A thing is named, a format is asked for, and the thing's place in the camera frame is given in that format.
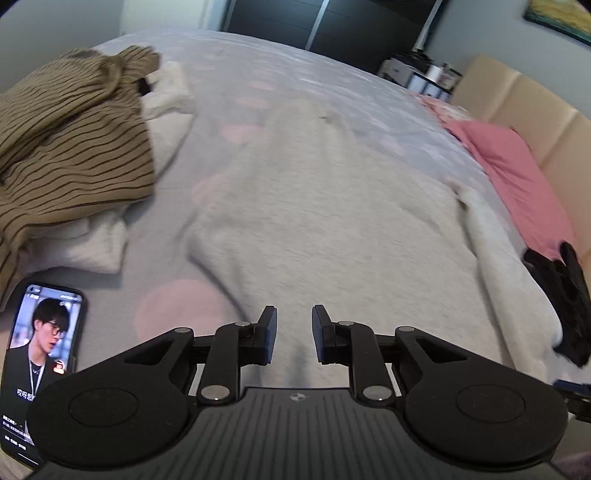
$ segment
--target headboard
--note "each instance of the headboard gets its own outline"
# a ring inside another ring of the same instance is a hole
[[[516,130],[564,206],[591,285],[591,120],[529,77],[483,55],[451,99],[475,118]]]

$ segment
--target gray bed sheet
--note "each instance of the gray bed sheet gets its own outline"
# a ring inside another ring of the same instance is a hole
[[[522,247],[478,163],[403,88],[307,51],[228,33],[154,29],[98,48],[115,54],[132,44],[152,45],[164,61],[184,64],[197,116],[155,195],[126,214],[129,243],[120,274],[56,268],[34,276],[88,297],[77,369],[177,326],[209,335],[235,320],[224,296],[188,260],[187,227],[235,154],[256,141],[270,112],[289,99],[320,99],[343,114],[362,143],[435,179],[477,188]],[[0,316],[5,339],[20,293]]]

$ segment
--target man with glasses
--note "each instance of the man with glasses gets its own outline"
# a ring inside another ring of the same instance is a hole
[[[17,398],[16,402],[11,402],[11,418],[22,431],[25,431],[28,407],[37,392],[61,378],[63,363],[56,362],[49,354],[56,343],[65,338],[70,327],[70,313],[62,301],[44,299],[37,304],[31,325],[31,340],[9,349],[4,363],[7,366],[4,378],[8,381],[3,390],[13,392]]]

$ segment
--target eyeglasses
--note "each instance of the eyeglasses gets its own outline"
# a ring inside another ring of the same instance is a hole
[[[64,338],[66,338],[66,334],[68,332],[61,330],[60,327],[55,323],[55,321],[52,320],[48,323],[49,323],[49,325],[51,325],[51,334],[53,336],[59,337],[60,340],[63,340]]]

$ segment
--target phone screen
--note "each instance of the phone screen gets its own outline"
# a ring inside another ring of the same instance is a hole
[[[2,372],[0,445],[32,468],[41,459],[28,433],[28,408],[43,388],[74,368],[82,308],[79,292],[29,284],[12,327]]]

